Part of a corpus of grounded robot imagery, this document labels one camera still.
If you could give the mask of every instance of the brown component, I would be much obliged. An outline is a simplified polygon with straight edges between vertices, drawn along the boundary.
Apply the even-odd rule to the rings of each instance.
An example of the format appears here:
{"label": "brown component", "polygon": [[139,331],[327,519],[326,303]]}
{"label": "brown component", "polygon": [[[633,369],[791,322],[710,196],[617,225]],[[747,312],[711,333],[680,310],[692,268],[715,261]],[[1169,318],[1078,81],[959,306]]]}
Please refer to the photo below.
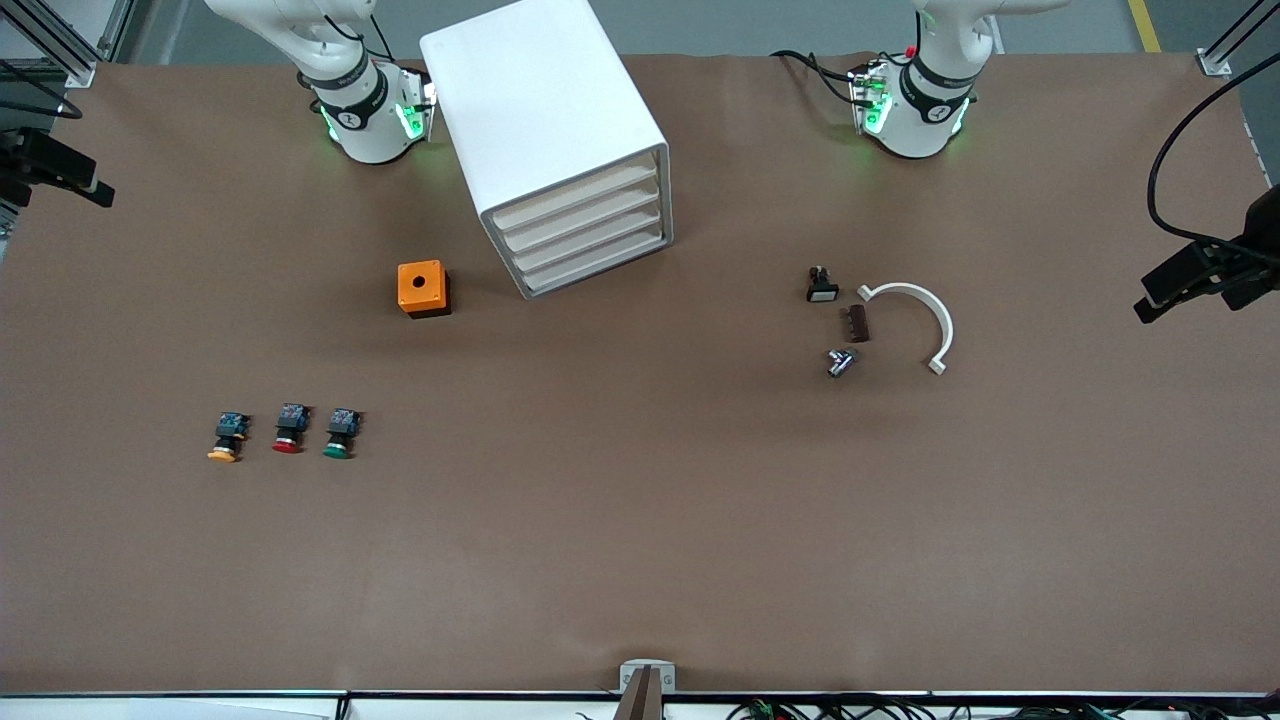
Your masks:
{"label": "brown component", "polygon": [[845,310],[845,319],[849,320],[849,342],[867,342],[872,338],[872,331],[867,327],[865,305],[850,305]]}

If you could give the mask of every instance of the metal frame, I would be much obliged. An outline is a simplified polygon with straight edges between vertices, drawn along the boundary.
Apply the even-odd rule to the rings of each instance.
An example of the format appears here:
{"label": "metal frame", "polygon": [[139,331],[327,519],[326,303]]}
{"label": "metal frame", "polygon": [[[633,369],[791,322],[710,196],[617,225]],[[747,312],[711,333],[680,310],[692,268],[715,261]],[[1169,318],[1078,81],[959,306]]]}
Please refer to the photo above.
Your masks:
{"label": "metal frame", "polygon": [[134,0],[115,0],[111,15],[102,28],[102,37],[97,40],[97,49],[106,60],[115,60],[120,50],[120,38],[124,37],[124,28],[133,18],[133,9],[137,8]]}
{"label": "metal frame", "polygon": [[67,72],[67,87],[88,87],[93,82],[102,55],[44,0],[0,0],[0,13]]}
{"label": "metal frame", "polygon": [[1196,59],[1201,70],[1210,77],[1230,77],[1231,64],[1228,61],[1231,53],[1248,40],[1253,31],[1262,27],[1262,23],[1280,9],[1280,0],[1254,0],[1253,5],[1244,12],[1235,23],[1231,24],[1208,49],[1197,47]]}

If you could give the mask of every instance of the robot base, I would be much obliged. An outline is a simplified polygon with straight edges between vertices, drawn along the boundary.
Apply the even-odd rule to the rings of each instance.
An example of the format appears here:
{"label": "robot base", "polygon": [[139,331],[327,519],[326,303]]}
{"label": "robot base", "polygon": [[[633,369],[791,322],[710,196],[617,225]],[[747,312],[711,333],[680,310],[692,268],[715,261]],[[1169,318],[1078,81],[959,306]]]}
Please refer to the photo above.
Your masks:
{"label": "robot base", "polygon": [[854,124],[859,135],[867,135],[890,152],[910,159],[937,155],[951,136],[960,132],[960,123],[969,101],[955,110],[947,108],[942,122],[927,123],[920,111],[890,90],[899,87],[904,68],[892,63],[872,67],[865,76],[850,78],[849,90],[854,97],[869,100],[872,108],[854,106]]}
{"label": "robot base", "polygon": [[[329,126],[329,138],[340,145],[347,156],[358,163],[383,165],[398,160],[411,145],[430,140],[435,119],[435,86],[424,85],[417,73],[390,63],[370,63],[370,72],[381,73],[392,91],[367,117],[364,127],[348,128],[343,123],[343,113],[333,118],[321,109],[321,115]],[[316,95],[328,100],[325,91]]]}

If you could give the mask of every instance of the black cable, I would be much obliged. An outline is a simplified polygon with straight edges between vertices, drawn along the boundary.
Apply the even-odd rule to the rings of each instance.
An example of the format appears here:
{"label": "black cable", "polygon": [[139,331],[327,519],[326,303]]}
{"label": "black cable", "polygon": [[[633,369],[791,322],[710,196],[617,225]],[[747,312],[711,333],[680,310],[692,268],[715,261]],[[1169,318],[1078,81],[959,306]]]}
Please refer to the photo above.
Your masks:
{"label": "black cable", "polygon": [[65,109],[70,111],[68,113],[59,108],[41,108],[38,105],[27,105],[26,102],[9,102],[8,100],[0,101],[0,108],[8,108],[10,110],[20,110],[23,113],[35,113],[36,115],[45,115],[49,118],[65,118],[68,120],[78,120],[84,117],[84,113],[82,113],[81,109],[77,108],[74,102],[68,100],[65,96],[58,95],[52,90],[49,90],[42,83],[36,82],[35,79],[32,79],[31,76],[13,67],[8,60],[0,59],[0,67],[9,70],[18,79],[26,82],[27,85],[52,97],[54,100],[58,101],[59,105],[65,106]]}
{"label": "black cable", "polygon": [[[915,14],[915,51],[916,53],[920,51],[920,13]],[[897,58],[890,55],[888,53],[884,53],[883,50],[877,53],[877,56],[883,58],[900,68],[905,68],[911,64],[910,58],[904,58],[902,60],[899,60]]]}
{"label": "black cable", "polygon": [[801,55],[801,54],[796,53],[795,50],[778,50],[777,53],[771,53],[769,56],[771,58],[795,58],[795,59],[800,60],[801,63],[804,63],[804,65],[806,68],[809,68],[810,70],[818,73],[818,77],[822,79],[822,83],[826,85],[827,90],[829,90],[831,94],[835,95],[836,97],[840,97],[841,100],[844,100],[845,102],[849,102],[850,105],[858,105],[859,108],[869,108],[870,106],[870,102],[868,102],[867,100],[858,100],[858,99],[854,99],[854,97],[849,97],[844,92],[836,90],[836,86],[831,85],[831,81],[827,79],[827,78],[835,78],[835,79],[838,79],[841,82],[849,82],[849,76],[847,74],[840,74],[836,70],[832,70],[829,68],[822,67],[818,63],[818,58],[813,53],[809,53],[809,55],[805,56],[805,55]]}
{"label": "black cable", "polygon": [[370,15],[369,15],[369,22],[374,23],[374,31],[375,31],[375,32],[378,32],[378,40],[381,40],[381,41],[383,41],[383,50],[385,50],[385,51],[387,51],[387,59],[388,59],[388,60],[390,60],[392,63],[394,63],[394,61],[396,61],[396,58],[393,58],[393,56],[392,56],[392,46],[390,46],[390,45],[387,45],[387,36],[385,36],[385,35],[383,35],[383,28],[378,27],[378,18],[375,18],[375,17],[374,17],[374,15],[372,15],[372,14],[370,13]]}
{"label": "black cable", "polygon": [[424,83],[431,82],[430,70],[420,70],[417,68],[401,68],[401,69],[404,70],[406,73],[413,73],[416,76],[420,76]]}
{"label": "black cable", "polygon": [[901,717],[899,716],[899,714],[897,714],[897,712],[893,712],[893,708],[888,707],[887,705],[882,705],[882,703],[877,703],[877,705],[873,705],[873,706],[870,707],[870,710],[867,710],[865,712],[863,712],[863,714],[860,714],[860,715],[852,715],[852,714],[850,714],[850,716],[851,716],[851,717],[852,717],[854,720],[865,720],[865,719],[867,719],[868,716],[870,716],[870,715],[874,715],[874,714],[877,714],[877,712],[883,712],[884,715],[888,715],[888,716],[890,716],[890,717],[892,717],[893,720],[902,720],[902,719],[901,719]]}
{"label": "black cable", "polygon": [[896,702],[899,705],[901,705],[902,707],[919,710],[929,720],[938,720],[938,717],[936,715],[933,715],[933,712],[928,707],[924,707],[923,705],[918,705],[918,703],[914,703],[914,702],[908,701],[908,700],[900,700],[900,701],[896,701]]}
{"label": "black cable", "polygon": [[337,32],[338,35],[346,37],[347,40],[355,40],[356,42],[361,42],[361,44],[365,42],[365,36],[364,35],[360,35],[358,32],[356,35],[347,35],[346,32],[342,31],[340,27],[338,27],[338,23],[333,22],[333,18],[330,18],[329,15],[325,15],[324,19],[325,19],[326,23],[329,23],[329,27],[332,27],[334,32]]}
{"label": "black cable", "polygon": [[1265,15],[1262,15],[1262,19],[1260,19],[1256,23],[1253,23],[1253,27],[1251,27],[1247,32],[1244,32],[1244,35],[1240,36],[1239,40],[1235,41],[1235,45],[1228,47],[1226,53],[1222,53],[1222,56],[1225,58],[1225,56],[1230,55],[1231,53],[1235,53],[1235,49],[1239,47],[1242,42],[1244,42],[1245,40],[1248,40],[1251,35],[1253,35],[1254,32],[1257,32],[1258,28],[1262,27],[1262,23],[1267,22],[1267,19],[1271,18],[1271,15],[1276,14],[1276,10],[1280,10],[1280,3],[1276,3],[1275,5],[1272,5],[1271,9],[1267,10],[1267,13]]}
{"label": "black cable", "polygon": [[1070,710],[1062,710],[1061,707],[1019,707],[1018,712],[1007,715],[1010,720],[1070,720],[1071,717],[1079,715]]}
{"label": "black cable", "polygon": [[1251,705],[1248,702],[1242,702],[1240,707],[1243,707],[1244,710],[1248,710],[1249,712],[1252,712],[1253,715],[1257,715],[1258,717],[1262,717],[1262,720],[1271,720],[1271,714],[1263,711],[1261,707],[1258,707],[1256,705]]}
{"label": "black cable", "polygon": [[812,720],[808,715],[800,711],[799,707],[790,703],[780,703],[778,707],[790,712],[796,720]]}
{"label": "black cable", "polygon": [[806,68],[809,68],[815,73],[822,73],[832,79],[838,79],[838,81],[849,79],[846,76],[842,76],[836,70],[819,65],[818,59],[813,53],[809,53],[808,55],[801,55],[795,50],[778,50],[777,53],[769,53],[769,58],[795,58],[796,60],[800,60],[801,63],[805,64]]}
{"label": "black cable", "polygon": [[1147,700],[1148,698],[1139,697],[1138,700],[1130,702],[1129,705],[1121,707],[1120,710],[1112,710],[1111,712],[1107,712],[1107,715],[1110,715],[1112,717],[1120,717],[1121,715],[1124,715],[1125,712],[1129,712],[1130,710],[1137,710],[1138,707],[1140,707],[1142,705],[1144,705],[1147,702]]}
{"label": "black cable", "polygon": [[1213,41],[1213,45],[1208,46],[1208,50],[1204,51],[1204,55],[1212,55],[1213,51],[1217,50],[1217,46],[1221,45],[1224,40],[1226,40],[1226,36],[1231,35],[1235,31],[1235,28],[1240,27],[1240,23],[1243,23],[1245,18],[1252,15],[1253,10],[1257,10],[1258,6],[1262,5],[1263,3],[1266,3],[1266,0],[1254,0],[1253,5],[1248,10],[1245,10],[1243,15],[1236,18],[1235,22],[1231,23],[1231,27],[1226,28],[1226,32],[1222,33],[1222,37],[1219,37],[1217,40]]}
{"label": "black cable", "polygon": [[[356,35],[347,35],[346,32],[342,31],[342,28],[338,26],[338,23],[333,22],[333,18],[330,18],[329,15],[324,15],[324,19],[325,19],[326,23],[329,23],[329,27],[332,27],[334,32],[337,32],[338,35],[346,37],[347,40],[355,40],[356,42],[360,44],[361,47],[365,47],[365,36],[364,35],[361,35],[358,32]],[[390,49],[387,50],[388,54],[378,53],[378,51],[370,50],[369,47],[365,47],[365,51],[369,53],[370,55],[372,55],[374,58],[381,58],[383,60],[388,60],[388,61],[392,61],[392,63],[396,61],[396,59],[389,55]]]}
{"label": "black cable", "polygon": [[1248,247],[1240,247],[1236,243],[1228,242],[1222,238],[1217,238],[1210,234],[1188,231],[1165,220],[1162,217],[1160,217],[1160,210],[1156,208],[1156,181],[1158,179],[1160,176],[1160,167],[1164,165],[1165,163],[1165,155],[1169,154],[1169,150],[1174,146],[1174,142],[1178,141],[1178,137],[1183,135],[1183,131],[1187,129],[1187,126],[1192,124],[1192,120],[1194,120],[1201,113],[1203,113],[1206,108],[1216,102],[1219,97],[1222,97],[1228,92],[1235,90],[1235,87],[1243,83],[1244,81],[1261,73],[1262,70],[1270,68],[1276,63],[1280,63],[1280,53],[1276,53],[1275,55],[1271,55],[1270,58],[1262,60],[1257,65],[1253,65],[1252,68],[1244,70],[1239,76],[1231,78],[1231,81],[1224,85],[1222,87],[1215,90],[1208,97],[1201,100],[1199,105],[1196,105],[1196,108],[1193,108],[1192,111],[1188,113],[1187,117],[1178,123],[1178,126],[1174,128],[1174,132],[1169,133],[1169,138],[1165,140],[1165,143],[1160,147],[1160,152],[1156,154],[1156,160],[1151,164],[1151,174],[1147,176],[1147,214],[1151,215],[1151,220],[1156,223],[1156,225],[1160,227],[1160,229],[1170,234],[1190,240],[1201,246],[1212,246],[1220,250],[1228,250],[1235,252],[1236,255],[1252,258],[1254,260],[1260,260],[1272,266],[1280,266],[1280,258],[1274,258],[1271,255],[1267,255],[1265,252],[1258,252]]}

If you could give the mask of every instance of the metal switch component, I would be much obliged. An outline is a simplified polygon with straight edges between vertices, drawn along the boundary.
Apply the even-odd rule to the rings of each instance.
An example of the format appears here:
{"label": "metal switch component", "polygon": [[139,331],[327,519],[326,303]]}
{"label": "metal switch component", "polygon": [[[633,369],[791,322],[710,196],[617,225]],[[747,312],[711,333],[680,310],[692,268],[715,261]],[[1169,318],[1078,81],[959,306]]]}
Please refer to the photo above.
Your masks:
{"label": "metal switch component", "polygon": [[360,433],[360,413],[346,407],[334,410],[329,418],[329,445],[325,446],[324,455],[338,460],[351,459],[351,443]]}
{"label": "metal switch component", "polygon": [[209,452],[210,460],[219,462],[234,462],[239,460],[241,443],[248,437],[250,416],[243,413],[223,413],[218,418],[218,442]]}
{"label": "metal switch component", "polygon": [[298,402],[285,402],[280,406],[280,416],[275,420],[275,442],[271,450],[296,455],[302,452],[302,433],[311,424],[311,409]]}
{"label": "metal switch component", "polygon": [[814,265],[809,268],[809,292],[804,299],[809,302],[831,302],[840,297],[840,286],[827,277],[827,268]]}
{"label": "metal switch component", "polygon": [[845,370],[850,365],[858,361],[858,354],[852,350],[832,350],[827,352],[827,359],[831,360],[831,368],[827,368],[827,374],[838,378],[845,374]]}

